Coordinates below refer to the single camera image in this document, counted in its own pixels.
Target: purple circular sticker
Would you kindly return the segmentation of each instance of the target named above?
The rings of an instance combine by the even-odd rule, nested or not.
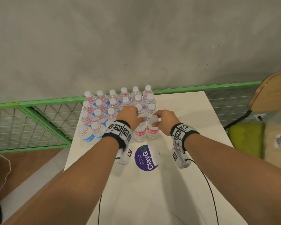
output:
[[[136,165],[144,171],[151,171],[158,167],[152,162],[149,145],[139,147],[135,152],[134,159]]]

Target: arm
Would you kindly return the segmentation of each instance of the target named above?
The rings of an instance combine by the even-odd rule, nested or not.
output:
[[[173,111],[153,123],[170,136],[181,123]],[[248,224],[281,224],[281,169],[225,144],[192,134],[184,147],[219,192]]]
[[[117,120],[128,122],[131,130],[135,130],[144,121],[137,116],[135,107],[123,107]],[[55,182],[38,193],[14,224],[85,225],[104,190],[118,150],[119,144],[114,138],[102,138]]]

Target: wrist strap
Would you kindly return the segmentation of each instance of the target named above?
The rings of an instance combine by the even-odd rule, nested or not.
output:
[[[114,121],[108,126],[102,138],[105,136],[111,136],[119,143],[120,149],[125,151],[126,146],[129,144],[132,131],[130,125],[126,121],[118,120]]]
[[[178,123],[174,125],[171,129],[174,147],[184,154],[186,151],[184,141],[189,135],[194,133],[199,134],[195,128],[187,124]]]

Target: gray wall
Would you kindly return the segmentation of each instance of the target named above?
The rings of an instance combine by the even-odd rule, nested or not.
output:
[[[0,0],[0,103],[277,71],[281,0]]]

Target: person's right arm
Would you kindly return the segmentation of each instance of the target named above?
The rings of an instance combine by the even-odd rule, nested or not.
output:
[[[153,126],[167,136],[181,123],[173,111],[159,110],[156,115],[161,121]],[[248,224],[281,224],[281,169],[199,134],[188,136],[184,147]]]

